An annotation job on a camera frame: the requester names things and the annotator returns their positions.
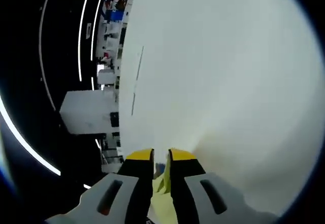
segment yellow cloth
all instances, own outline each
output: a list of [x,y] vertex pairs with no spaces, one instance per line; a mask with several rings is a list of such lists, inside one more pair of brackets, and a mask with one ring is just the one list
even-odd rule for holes
[[168,158],[165,171],[152,181],[153,195],[151,206],[160,224],[177,224],[177,215],[171,197],[170,189],[170,159]]

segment black background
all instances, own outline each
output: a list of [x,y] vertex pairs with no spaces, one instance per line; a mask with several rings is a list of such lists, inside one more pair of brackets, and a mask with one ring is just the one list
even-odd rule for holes
[[[41,220],[65,213],[76,206],[83,184],[93,185],[102,178],[99,150],[94,136],[71,136],[58,112],[49,102],[38,53],[41,9],[45,0],[1,0],[2,48],[0,92],[14,124],[27,142],[47,161],[61,170],[58,177],[35,161],[15,140],[0,117],[8,161],[16,183],[16,193],[2,182],[1,203],[15,214],[11,219]],[[314,25],[324,51],[324,0],[298,0]],[[78,31],[84,0],[49,0],[45,11],[42,55],[49,90],[59,110],[69,90],[91,89],[95,67],[90,62],[90,39],[81,42],[81,69],[78,76]],[[84,16],[93,23],[98,0],[88,0]],[[321,223],[325,197],[324,150],[318,166],[296,203],[283,217],[283,223]],[[18,202],[9,202],[13,196]]]

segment yellow fabric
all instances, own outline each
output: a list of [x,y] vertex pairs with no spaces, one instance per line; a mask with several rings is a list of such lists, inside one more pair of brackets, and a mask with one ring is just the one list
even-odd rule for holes
[[148,160],[150,160],[151,151],[152,151],[152,149],[144,149],[144,150],[135,151],[132,154],[129,154],[126,157],[126,159],[138,159],[138,160],[148,161]]
[[177,224],[177,215],[170,189],[170,159],[167,160],[165,171],[152,181],[153,195],[151,206],[160,224]]
[[188,151],[171,148],[174,161],[183,161],[187,159],[196,159],[195,155]]

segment black slot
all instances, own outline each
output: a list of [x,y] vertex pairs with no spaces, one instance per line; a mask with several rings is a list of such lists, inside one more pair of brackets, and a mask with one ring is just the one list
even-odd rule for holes
[[122,186],[121,181],[114,180],[108,190],[106,191],[104,197],[101,199],[100,204],[97,207],[97,211],[102,215],[108,215],[110,213],[113,201],[117,195],[117,192]]
[[200,183],[211,201],[214,212],[217,215],[224,213],[227,210],[227,206],[213,184],[209,180],[202,180]]

